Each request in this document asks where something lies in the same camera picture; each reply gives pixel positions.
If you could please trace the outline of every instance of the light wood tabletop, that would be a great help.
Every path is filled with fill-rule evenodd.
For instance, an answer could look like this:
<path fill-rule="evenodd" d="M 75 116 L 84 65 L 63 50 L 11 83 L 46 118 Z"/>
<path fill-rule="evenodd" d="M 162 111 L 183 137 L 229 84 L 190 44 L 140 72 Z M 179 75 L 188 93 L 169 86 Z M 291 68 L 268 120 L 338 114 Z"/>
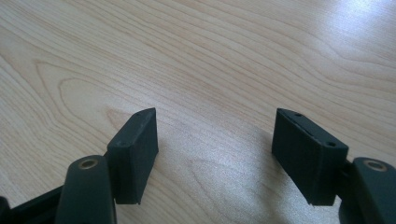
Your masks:
<path fill-rule="evenodd" d="M 0 2 L 0 195 L 11 207 L 157 110 L 159 154 L 119 223 L 338 223 L 271 153 L 278 107 L 396 165 L 396 2 Z"/>

